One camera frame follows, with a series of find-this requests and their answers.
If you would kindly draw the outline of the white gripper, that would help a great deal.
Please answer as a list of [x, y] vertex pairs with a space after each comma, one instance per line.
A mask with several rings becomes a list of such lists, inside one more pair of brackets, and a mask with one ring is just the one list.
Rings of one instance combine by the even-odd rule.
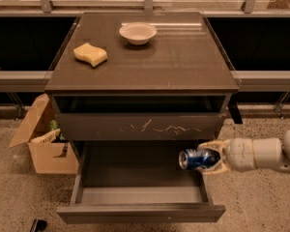
[[226, 157], [227, 162], [219, 160], [214, 165], [201, 165], [196, 168], [203, 175], [217, 175], [235, 169], [240, 172], [247, 172], [256, 168], [252, 140], [235, 138], [229, 141], [214, 140], [201, 143], [199, 148], [212, 149]]

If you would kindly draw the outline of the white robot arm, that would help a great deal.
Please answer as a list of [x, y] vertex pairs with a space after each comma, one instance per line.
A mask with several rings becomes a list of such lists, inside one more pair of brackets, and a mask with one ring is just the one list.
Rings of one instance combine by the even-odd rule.
[[200, 149], [218, 152], [220, 160], [208, 169], [199, 171], [210, 175], [230, 170], [247, 172], [256, 169], [271, 169], [290, 174], [290, 130], [282, 139], [233, 138], [215, 140], [199, 145]]

